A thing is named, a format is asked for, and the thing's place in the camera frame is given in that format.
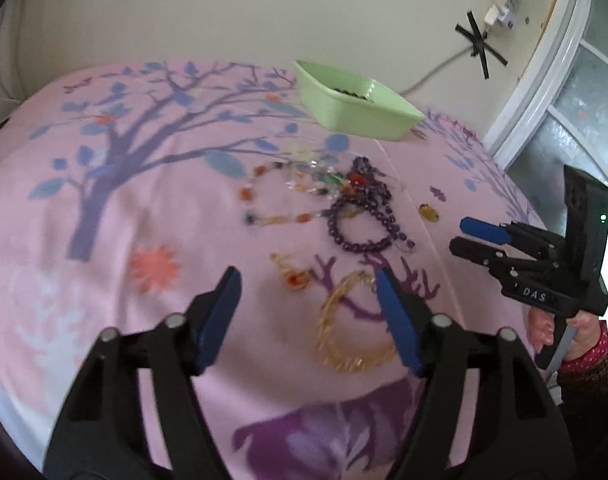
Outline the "amber stone pendant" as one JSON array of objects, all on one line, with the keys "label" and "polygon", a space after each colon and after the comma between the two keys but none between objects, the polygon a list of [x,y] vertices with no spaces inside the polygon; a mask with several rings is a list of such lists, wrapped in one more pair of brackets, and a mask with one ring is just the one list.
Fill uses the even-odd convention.
[{"label": "amber stone pendant", "polygon": [[418,213],[426,221],[438,222],[438,220],[441,219],[441,216],[438,211],[430,204],[421,204],[418,207]]}]

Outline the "black tape cross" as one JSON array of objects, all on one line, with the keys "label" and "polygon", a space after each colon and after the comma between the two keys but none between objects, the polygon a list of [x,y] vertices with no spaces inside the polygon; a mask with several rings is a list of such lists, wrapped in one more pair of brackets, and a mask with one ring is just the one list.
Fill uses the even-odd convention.
[{"label": "black tape cross", "polygon": [[490,55],[504,67],[508,65],[508,61],[495,48],[488,44],[488,32],[478,24],[472,11],[467,12],[466,18],[469,27],[465,28],[461,24],[457,24],[455,32],[468,41],[471,49],[470,56],[479,59],[483,78],[489,80],[490,69],[488,68],[487,55]]}]

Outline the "pink floral bed sheet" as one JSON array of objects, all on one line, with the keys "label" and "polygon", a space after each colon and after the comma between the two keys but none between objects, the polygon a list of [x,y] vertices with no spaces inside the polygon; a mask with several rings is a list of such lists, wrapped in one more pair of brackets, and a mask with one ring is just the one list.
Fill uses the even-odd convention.
[{"label": "pink floral bed sheet", "polygon": [[[231,474],[381,479],[420,384],[399,360],[357,373],[322,362],[319,311],[348,274],[388,266],[469,330],[511,326],[531,349],[545,339],[527,307],[450,253],[466,217],[538,223],[443,114],[383,142],[317,125],[276,68],[149,62],[62,77],[0,128],[0,422],[40,466],[100,330],[148,330],[235,266],[239,307],[196,382]],[[284,286],[273,252],[310,284]]]}]

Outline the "white door frame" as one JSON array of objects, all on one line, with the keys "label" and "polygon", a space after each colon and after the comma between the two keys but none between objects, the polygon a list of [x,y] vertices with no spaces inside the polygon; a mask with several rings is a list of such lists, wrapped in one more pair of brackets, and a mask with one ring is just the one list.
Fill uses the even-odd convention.
[{"label": "white door frame", "polygon": [[483,145],[499,167],[508,168],[536,133],[583,49],[608,66],[608,54],[585,38],[592,0],[554,0],[528,65]]}]

